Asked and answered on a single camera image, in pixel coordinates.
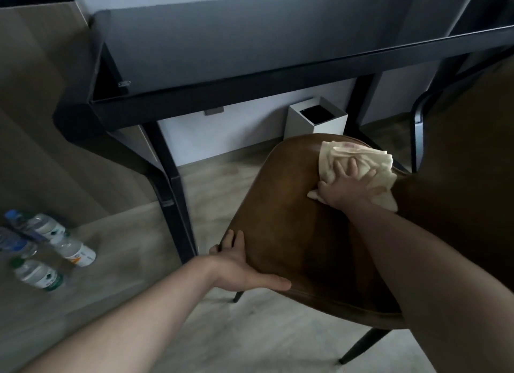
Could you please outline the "clear bottle with green cap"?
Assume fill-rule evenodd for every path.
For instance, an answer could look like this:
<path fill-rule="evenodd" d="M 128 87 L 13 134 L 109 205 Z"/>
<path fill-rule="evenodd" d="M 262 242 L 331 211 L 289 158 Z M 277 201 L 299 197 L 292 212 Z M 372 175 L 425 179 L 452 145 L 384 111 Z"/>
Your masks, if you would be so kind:
<path fill-rule="evenodd" d="M 14 257 L 9 267 L 19 281 L 46 292 L 55 291 L 64 282 L 60 272 L 38 260 Z"/>

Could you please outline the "black desk with glass top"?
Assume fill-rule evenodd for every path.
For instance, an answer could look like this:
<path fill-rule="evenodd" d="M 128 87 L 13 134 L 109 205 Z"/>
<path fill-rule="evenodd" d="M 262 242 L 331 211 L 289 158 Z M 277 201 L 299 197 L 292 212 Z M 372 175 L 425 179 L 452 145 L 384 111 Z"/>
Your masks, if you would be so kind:
<path fill-rule="evenodd" d="M 508 1 L 206 0 L 101 11 L 52 119 L 68 142 L 149 180 L 184 264 L 198 249 L 159 121 L 514 45 Z"/>

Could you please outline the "person's right forearm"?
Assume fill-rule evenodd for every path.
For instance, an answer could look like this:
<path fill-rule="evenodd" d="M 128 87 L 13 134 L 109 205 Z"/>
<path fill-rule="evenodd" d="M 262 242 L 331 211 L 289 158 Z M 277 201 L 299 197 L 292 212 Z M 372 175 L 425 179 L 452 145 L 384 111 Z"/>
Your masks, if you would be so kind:
<path fill-rule="evenodd" d="M 339 201 L 437 373 L 514 373 L 514 293 L 438 237 L 363 199 Z"/>

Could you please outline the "white square waste bin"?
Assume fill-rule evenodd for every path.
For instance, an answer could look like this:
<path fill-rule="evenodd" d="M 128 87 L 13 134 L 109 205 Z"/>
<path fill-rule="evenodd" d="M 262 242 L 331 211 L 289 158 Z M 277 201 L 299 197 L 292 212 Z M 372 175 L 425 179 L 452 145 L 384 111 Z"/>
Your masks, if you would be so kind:
<path fill-rule="evenodd" d="M 324 97 L 288 107 L 283 140 L 308 134 L 343 135 L 348 114 Z"/>

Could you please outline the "clear bottle with blue label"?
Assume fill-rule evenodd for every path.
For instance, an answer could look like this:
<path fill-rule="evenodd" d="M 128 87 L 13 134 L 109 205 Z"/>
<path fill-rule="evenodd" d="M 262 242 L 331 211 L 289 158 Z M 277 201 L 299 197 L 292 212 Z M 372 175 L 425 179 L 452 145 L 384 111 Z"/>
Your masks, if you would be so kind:
<path fill-rule="evenodd" d="M 38 253 L 37 244 L 18 233 L 0 226 L 0 253 L 8 253 L 22 259 L 29 259 Z"/>

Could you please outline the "person's right hand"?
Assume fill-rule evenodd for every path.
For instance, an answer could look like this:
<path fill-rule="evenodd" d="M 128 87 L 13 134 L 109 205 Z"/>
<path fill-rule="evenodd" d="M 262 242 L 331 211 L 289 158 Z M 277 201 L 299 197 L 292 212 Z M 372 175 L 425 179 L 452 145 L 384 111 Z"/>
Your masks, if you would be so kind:
<path fill-rule="evenodd" d="M 369 170 L 360 180 L 354 180 L 348 177 L 347 170 L 335 160 L 334 171 L 335 179 L 331 183 L 318 182 L 318 193 L 325 204 L 346 212 L 356 205 L 371 202 L 374 197 L 368 197 L 368 188 L 371 188 L 369 182 L 375 176 L 375 170 Z"/>

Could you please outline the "brown leather chair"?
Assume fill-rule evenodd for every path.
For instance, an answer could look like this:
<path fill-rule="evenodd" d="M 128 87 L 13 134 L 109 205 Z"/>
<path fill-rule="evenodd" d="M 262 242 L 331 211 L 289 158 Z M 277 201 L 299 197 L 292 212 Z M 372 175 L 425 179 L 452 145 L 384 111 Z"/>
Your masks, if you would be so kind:
<path fill-rule="evenodd" d="M 415 129 L 422 156 L 398 168 L 392 194 L 399 215 L 438 236 L 514 292 L 514 55 L 485 64 L 481 76 L 428 129 Z M 319 181 L 322 141 L 371 144 L 314 134 L 269 154 L 229 228 L 242 230 L 254 269 L 285 277 L 284 295 L 318 311 L 371 327 L 340 360 L 345 365 L 392 330 L 405 329 L 354 226 L 307 197 Z"/>

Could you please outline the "clear bottle with blue cap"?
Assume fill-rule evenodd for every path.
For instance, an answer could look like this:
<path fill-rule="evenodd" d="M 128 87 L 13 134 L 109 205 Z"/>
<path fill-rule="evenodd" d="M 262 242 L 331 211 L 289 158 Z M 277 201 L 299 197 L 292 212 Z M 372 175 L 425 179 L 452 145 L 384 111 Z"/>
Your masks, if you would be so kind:
<path fill-rule="evenodd" d="M 11 209 L 4 213 L 4 217 L 15 230 L 37 242 L 67 236 L 66 228 L 46 214 Z"/>

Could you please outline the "cream cleaning cloth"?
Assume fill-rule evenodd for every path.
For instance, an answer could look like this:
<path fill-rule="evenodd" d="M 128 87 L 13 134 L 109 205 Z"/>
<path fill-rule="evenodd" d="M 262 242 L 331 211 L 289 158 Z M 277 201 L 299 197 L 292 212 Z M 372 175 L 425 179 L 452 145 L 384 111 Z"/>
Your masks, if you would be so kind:
<path fill-rule="evenodd" d="M 349 141 L 323 141 L 318 159 L 320 180 L 331 183 L 335 179 L 334 161 L 338 160 L 344 170 L 347 170 L 347 164 L 351 157 L 354 157 L 357 161 L 360 178 L 366 175 L 369 170 L 376 171 L 375 176 L 369 182 L 369 187 L 381 186 L 388 189 L 387 192 L 372 198 L 371 203 L 396 213 L 398 206 L 391 190 L 397 176 L 392 171 L 393 157 L 386 151 L 372 149 Z M 310 191 L 307 197 L 325 204 L 318 193 L 318 189 Z"/>

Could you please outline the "white bottle with orange label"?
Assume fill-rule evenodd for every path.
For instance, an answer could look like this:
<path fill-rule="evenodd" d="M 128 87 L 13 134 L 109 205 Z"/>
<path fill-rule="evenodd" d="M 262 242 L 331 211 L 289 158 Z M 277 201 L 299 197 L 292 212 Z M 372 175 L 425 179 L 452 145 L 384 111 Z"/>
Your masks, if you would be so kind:
<path fill-rule="evenodd" d="M 75 266 L 90 266 L 97 257 L 96 252 L 83 242 L 64 234 L 54 236 L 49 243 L 61 257 Z"/>

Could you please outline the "person's left hand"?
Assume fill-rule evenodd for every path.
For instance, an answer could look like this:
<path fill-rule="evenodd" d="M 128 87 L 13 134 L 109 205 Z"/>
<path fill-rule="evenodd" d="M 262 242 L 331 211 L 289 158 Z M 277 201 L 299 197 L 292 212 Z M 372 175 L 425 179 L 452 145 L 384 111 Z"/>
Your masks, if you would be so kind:
<path fill-rule="evenodd" d="M 207 269 L 207 277 L 213 287 L 230 292 L 258 289 L 255 288 L 255 274 L 260 272 L 247 263 L 244 233 L 241 230 L 234 233 L 233 257 L 223 255 L 222 239 L 220 244 L 210 248 L 208 255 L 199 257 L 199 263 Z"/>

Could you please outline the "person's left forearm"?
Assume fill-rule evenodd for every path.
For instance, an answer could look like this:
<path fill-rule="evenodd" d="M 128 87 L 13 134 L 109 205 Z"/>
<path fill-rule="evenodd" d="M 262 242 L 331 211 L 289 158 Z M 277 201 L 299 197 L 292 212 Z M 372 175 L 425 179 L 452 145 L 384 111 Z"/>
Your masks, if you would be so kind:
<path fill-rule="evenodd" d="M 201 256 L 84 326 L 17 373 L 148 373 L 202 298 L 218 265 Z"/>

